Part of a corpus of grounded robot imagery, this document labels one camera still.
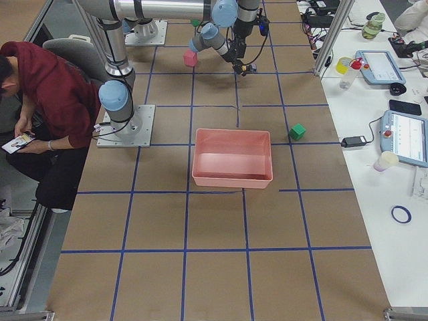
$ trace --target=white desk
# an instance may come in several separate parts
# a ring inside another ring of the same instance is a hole
[[[357,0],[367,13],[385,12],[378,1]],[[387,18],[384,29],[392,29]],[[393,54],[387,38],[380,33],[374,40],[365,40],[361,31],[342,31],[334,45],[334,59],[324,74],[322,85],[332,113],[337,133],[345,136],[365,135],[371,138],[368,123],[383,115],[389,99],[413,102],[428,96],[428,78],[417,70],[404,72],[407,93],[399,97],[389,94],[387,86],[370,86],[362,78],[355,79],[347,91],[339,88],[341,75],[335,70],[337,60],[351,57],[359,49],[383,49]],[[397,58],[399,66],[410,66],[410,59]],[[419,98],[412,90],[420,91]],[[428,118],[428,105],[423,100],[422,117]],[[370,237],[379,271],[391,306],[428,306],[428,202],[411,198],[415,167],[400,163],[385,172],[376,172],[372,164],[379,157],[379,126],[372,124],[374,142],[359,149],[343,149],[358,203]],[[391,217],[394,205],[402,205],[412,214],[412,221],[400,224]]]

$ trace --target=paper cup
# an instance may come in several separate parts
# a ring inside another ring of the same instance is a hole
[[[399,163],[399,158],[396,154],[393,152],[383,152],[375,164],[373,164],[373,167],[378,172],[383,172],[384,170],[388,169],[391,166],[395,166]]]

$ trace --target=hand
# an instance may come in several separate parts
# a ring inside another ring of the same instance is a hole
[[[22,135],[26,131],[31,131],[33,123],[31,122],[31,118],[20,117],[15,125],[15,138],[19,135]]]
[[[47,141],[36,139],[17,152],[32,152],[33,154],[41,154],[45,151],[47,151]]]

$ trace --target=bottle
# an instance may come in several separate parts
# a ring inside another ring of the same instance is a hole
[[[362,27],[362,36],[365,39],[373,39],[382,29],[382,23],[385,21],[385,14],[378,13],[374,15],[372,19],[366,22]]]
[[[358,73],[360,72],[361,67],[362,58],[356,58],[352,60],[351,65],[340,80],[339,87],[345,90],[349,89],[350,85],[352,85]]]

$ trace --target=gray office chair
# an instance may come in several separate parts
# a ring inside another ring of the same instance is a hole
[[[52,39],[45,41],[43,48],[78,66],[98,86],[113,79],[104,69],[104,62],[94,45],[87,41],[74,38]]]

